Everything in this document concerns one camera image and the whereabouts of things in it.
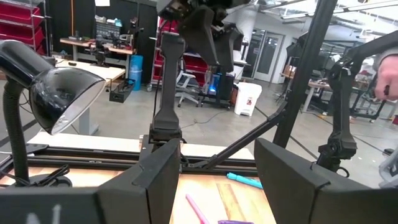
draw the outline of pink marker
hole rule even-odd
[[[189,194],[187,194],[185,196],[185,198],[188,200],[188,202],[191,205],[193,211],[195,211],[196,215],[198,216],[198,218],[200,220],[200,224],[209,224],[209,221],[207,220],[205,215],[200,211],[198,205],[196,205],[196,203],[193,201],[191,196]]]

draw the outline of rolling chair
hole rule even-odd
[[[196,106],[199,107],[199,101],[195,99],[195,96],[198,94],[198,88],[199,83],[196,80],[196,76],[185,73],[184,70],[181,69],[177,77],[177,89],[175,94],[175,97],[180,97],[177,106],[181,107],[181,103],[184,99],[188,99],[196,103]]]

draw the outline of white bin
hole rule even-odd
[[[236,97],[235,113],[238,115],[251,116],[256,106],[257,99],[260,97],[262,88],[253,83],[240,82],[237,84],[239,90]]]

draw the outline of person's hand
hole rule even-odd
[[[375,94],[380,100],[398,100],[398,55],[390,55],[381,62]]]

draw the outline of lamp shade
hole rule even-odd
[[[29,101],[37,122],[49,134],[72,124],[97,99],[105,79],[79,68],[51,68],[34,77]]]

